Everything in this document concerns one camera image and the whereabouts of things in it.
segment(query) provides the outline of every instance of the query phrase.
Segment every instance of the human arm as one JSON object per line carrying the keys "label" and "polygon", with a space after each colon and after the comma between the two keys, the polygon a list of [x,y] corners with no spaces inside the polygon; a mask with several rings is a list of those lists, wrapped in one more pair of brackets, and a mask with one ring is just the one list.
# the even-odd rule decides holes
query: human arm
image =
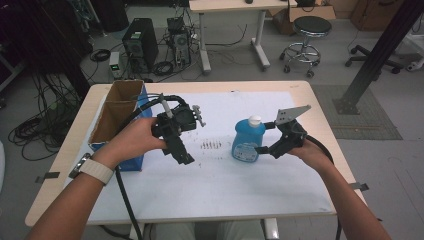
{"label": "human arm", "polygon": [[321,176],[347,239],[391,239],[371,210],[349,186],[321,149],[309,140],[289,154],[302,159]]}
{"label": "human arm", "polygon": [[[156,118],[130,123],[92,159],[114,169],[120,162],[153,149],[166,148],[163,140],[152,136]],[[81,173],[59,194],[40,217],[26,239],[81,239],[88,217],[103,189],[103,183]]]}

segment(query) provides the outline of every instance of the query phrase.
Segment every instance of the wristwatch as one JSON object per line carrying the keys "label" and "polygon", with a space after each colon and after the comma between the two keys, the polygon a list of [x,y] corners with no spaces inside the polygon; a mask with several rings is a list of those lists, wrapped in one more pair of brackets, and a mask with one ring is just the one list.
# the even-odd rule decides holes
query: wristwatch
{"label": "wristwatch", "polygon": [[74,179],[81,172],[83,172],[94,178],[99,179],[106,186],[110,178],[113,176],[113,171],[105,165],[91,160],[90,158],[91,154],[84,154],[84,156],[81,158],[81,160],[79,160],[74,169],[69,173],[69,177]]}

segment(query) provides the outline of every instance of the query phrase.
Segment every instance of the blue bottle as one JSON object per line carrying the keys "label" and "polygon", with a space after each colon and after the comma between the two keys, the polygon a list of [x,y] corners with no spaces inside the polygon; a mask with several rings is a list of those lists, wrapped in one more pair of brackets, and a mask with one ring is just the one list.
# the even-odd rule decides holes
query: blue bottle
{"label": "blue bottle", "polygon": [[265,125],[261,122],[261,117],[251,116],[249,119],[241,120],[236,124],[236,132],[231,149],[233,157],[244,162],[255,162],[259,156],[255,147],[262,146],[265,133]]}

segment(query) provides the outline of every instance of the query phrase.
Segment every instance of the person's right arm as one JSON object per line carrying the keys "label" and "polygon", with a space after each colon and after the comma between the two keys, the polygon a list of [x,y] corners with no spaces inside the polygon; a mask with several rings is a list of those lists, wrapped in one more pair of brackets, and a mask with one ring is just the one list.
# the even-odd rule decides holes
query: person's right arm
{"label": "person's right arm", "polygon": [[289,154],[302,159],[321,176],[347,239],[391,239],[371,210],[318,146],[305,140],[303,147],[294,148]]}

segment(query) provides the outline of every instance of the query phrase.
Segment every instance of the black pole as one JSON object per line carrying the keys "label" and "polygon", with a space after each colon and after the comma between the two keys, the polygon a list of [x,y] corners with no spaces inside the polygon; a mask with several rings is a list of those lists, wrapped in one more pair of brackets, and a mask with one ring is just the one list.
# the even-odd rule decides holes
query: black pole
{"label": "black pole", "polygon": [[356,104],[379,74],[384,63],[397,48],[424,10],[423,0],[405,0],[365,60],[341,99],[333,99],[339,114],[359,114]]}

